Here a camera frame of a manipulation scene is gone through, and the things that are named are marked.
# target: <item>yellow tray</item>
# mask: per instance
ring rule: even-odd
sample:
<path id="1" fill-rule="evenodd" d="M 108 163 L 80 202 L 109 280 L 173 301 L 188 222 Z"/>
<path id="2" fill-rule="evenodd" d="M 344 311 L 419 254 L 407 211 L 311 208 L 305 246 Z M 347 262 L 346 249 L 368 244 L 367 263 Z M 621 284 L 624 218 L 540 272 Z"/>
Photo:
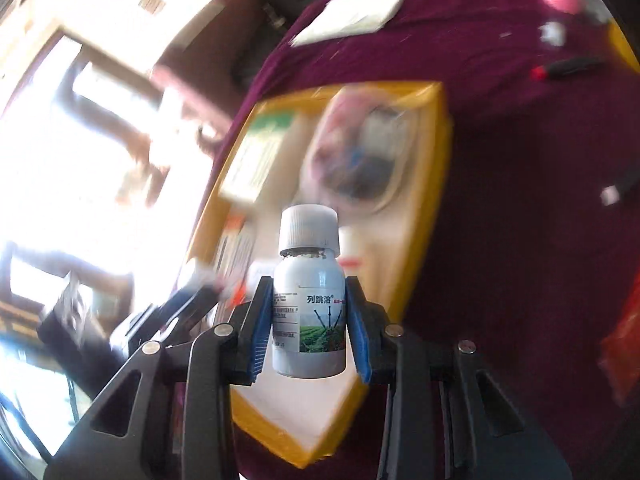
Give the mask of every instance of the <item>yellow tray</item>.
<path id="1" fill-rule="evenodd" d="M 433 231 L 440 195 L 444 186 L 449 163 L 451 122 L 446 108 L 442 85 L 437 82 L 372 82 L 397 98 L 396 105 L 418 111 L 419 130 L 415 139 L 413 160 L 403 177 L 398 197 L 388 206 L 367 219 L 369 234 L 396 232 L 401 235 L 389 240 L 380 248 L 390 251 L 380 282 L 382 290 L 370 300 L 381 303 L 392 321 L 402 319 L 404 309 L 411 297 L 418 272 Z M 240 143 L 252 122 L 261 114 L 283 111 L 301 112 L 309 117 L 318 117 L 332 97 L 342 86 L 326 86 L 295 92 L 258 102 L 246 120 L 233 149 L 225 162 L 214 189 L 207 201 L 191 241 L 188 258 L 199 258 L 210 262 L 215 253 L 232 204 L 219 196 L 220 185 L 230 167 Z M 328 424 L 312 445 L 306 446 L 294 438 L 274 418 L 267 418 L 260 409 L 249 402 L 242 387 L 232 390 L 232 411 L 236 424 L 267 449 L 293 465 L 303 468 L 308 464 L 334 453 L 349 429 L 356 410 L 366 394 L 366 386 L 350 368 L 341 374 L 346 381 L 341 387 L 346 392 L 335 400 Z"/>
<path id="2" fill-rule="evenodd" d="M 609 24 L 609 41 L 618 51 L 620 56 L 622 56 L 622 59 L 624 59 L 636 72 L 640 72 L 640 63 L 638 63 L 638 60 L 636 59 L 636 54 L 634 54 L 631 45 L 629 45 L 626 40 L 626 36 L 616 22 L 611 22 Z"/>

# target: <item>purple fabric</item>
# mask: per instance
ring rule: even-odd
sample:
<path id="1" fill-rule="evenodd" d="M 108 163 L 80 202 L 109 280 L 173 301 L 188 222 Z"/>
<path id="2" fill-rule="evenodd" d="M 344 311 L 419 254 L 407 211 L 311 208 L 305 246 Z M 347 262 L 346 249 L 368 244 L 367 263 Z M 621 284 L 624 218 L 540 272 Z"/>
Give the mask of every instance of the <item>purple fabric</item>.
<path id="1" fill-rule="evenodd" d="M 290 38 L 322 9 L 311 6 Z M 257 77 L 254 103 L 367 80 L 439 80 L 455 129 L 450 173 L 406 323 L 429 340 L 474 340 L 574 467 L 615 429 L 621 410 L 597 367 L 640 255 L 640 196 L 604 208 L 599 193 L 640 156 L 640 78 L 606 29 L 564 18 L 553 50 L 539 0 L 406 0 L 378 33 L 291 48 Z M 600 70 L 553 82 L 532 67 L 600 54 Z M 383 419 L 376 390 L 338 453 L 304 471 L 238 436 L 251 480 L 374 478 Z"/>

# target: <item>metal rivet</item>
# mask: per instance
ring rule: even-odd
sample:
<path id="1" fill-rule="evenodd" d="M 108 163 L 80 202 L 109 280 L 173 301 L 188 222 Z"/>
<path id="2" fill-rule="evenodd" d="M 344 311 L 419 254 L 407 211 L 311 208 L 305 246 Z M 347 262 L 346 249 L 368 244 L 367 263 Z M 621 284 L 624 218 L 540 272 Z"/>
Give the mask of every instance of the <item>metal rivet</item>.
<path id="1" fill-rule="evenodd" d="M 229 325 L 229 323 L 216 325 L 216 327 L 213 329 L 213 333 L 218 337 L 226 337 L 228 335 L 232 335 L 233 332 L 234 328 Z"/>
<path id="2" fill-rule="evenodd" d="M 385 326 L 385 334 L 389 337 L 400 337 L 404 333 L 404 328 L 400 325 Z"/>
<path id="3" fill-rule="evenodd" d="M 458 343 L 458 350 L 460 350 L 463 354 L 472 354 L 476 351 L 476 343 L 473 341 L 469 341 L 469 339 L 465 339 L 464 341 L 460 341 Z"/>
<path id="4" fill-rule="evenodd" d="M 147 355 L 153 355 L 160 349 L 160 343 L 158 341 L 147 341 L 142 345 L 142 353 Z"/>

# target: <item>yellow plastic tray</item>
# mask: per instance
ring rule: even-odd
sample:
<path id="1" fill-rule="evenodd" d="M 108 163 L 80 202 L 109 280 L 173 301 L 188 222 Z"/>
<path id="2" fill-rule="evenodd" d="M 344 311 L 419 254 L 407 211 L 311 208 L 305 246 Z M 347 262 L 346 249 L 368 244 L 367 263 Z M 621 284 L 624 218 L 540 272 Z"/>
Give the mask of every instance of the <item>yellow plastic tray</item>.
<path id="1" fill-rule="evenodd" d="M 451 122 L 440 83 L 372 82 L 368 84 L 397 98 L 397 105 L 419 112 L 420 129 L 415 141 L 416 146 L 414 146 L 414 160 L 402 184 L 409 186 L 411 193 L 405 197 L 402 202 L 403 209 L 398 212 L 404 215 L 403 221 L 408 222 L 409 232 L 412 234 L 398 249 L 402 257 L 399 259 L 399 265 L 396 265 L 397 268 L 392 271 L 394 277 L 387 278 L 387 281 L 390 281 L 389 285 L 375 298 L 375 301 L 379 301 L 387 309 L 390 319 L 399 322 L 411 297 L 433 231 L 449 163 Z M 192 238 L 188 258 L 199 258 L 210 262 L 215 255 L 226 216 L 232 206 L 230 202 L 218 195 L 218 190 L 248 126 L 254 119 L 261 114 L 290 110 L 302 112 L 308 116 L 319 116 L 341 87 L 326 86 L 309 89 L 258 102 L 255 105 L 207 201 Z M 357 376 L 350 380 L 352 384 L 349 393 L 341 399 L 340 408 L 334 413 L 328 429 L 310 449 L 301 446 L 289 433 L 265 418 L 237 390 L 232 391 L 234 421 L 272 453 L 299 468 L 306 467 L 319 458 L 333 454 L 349 429 L 367 391 L 366 386 L 357 379 Z"/>
<path id="2" fill-rule="evenodd" d="M 629 45 L 626 40 L 626 36 L 616 22 L 611 22 L 609 24 L 609 41 L 618 51 L 620 56 L 622 56 L 622 59 L 624 59 L 636 72 L 640 73 L 640 63 L 638 63 L 638 60 L 636 59 L 636 54 L 634 54 L 631 45 Z"/>

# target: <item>white bottle cap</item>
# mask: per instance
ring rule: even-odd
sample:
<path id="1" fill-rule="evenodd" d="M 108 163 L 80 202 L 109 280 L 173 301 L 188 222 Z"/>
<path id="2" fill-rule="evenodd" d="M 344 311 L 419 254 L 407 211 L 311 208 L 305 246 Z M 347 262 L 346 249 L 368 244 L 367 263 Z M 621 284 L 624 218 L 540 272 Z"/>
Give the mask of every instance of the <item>white bottle cap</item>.
<path id="1" fill-rule="evenodd" d="M 338 215 L 330 207 L 316 204 L 294 205 L 282 212 L 280 254 L 294 248 L 329 249 L 340 255 Z"/>

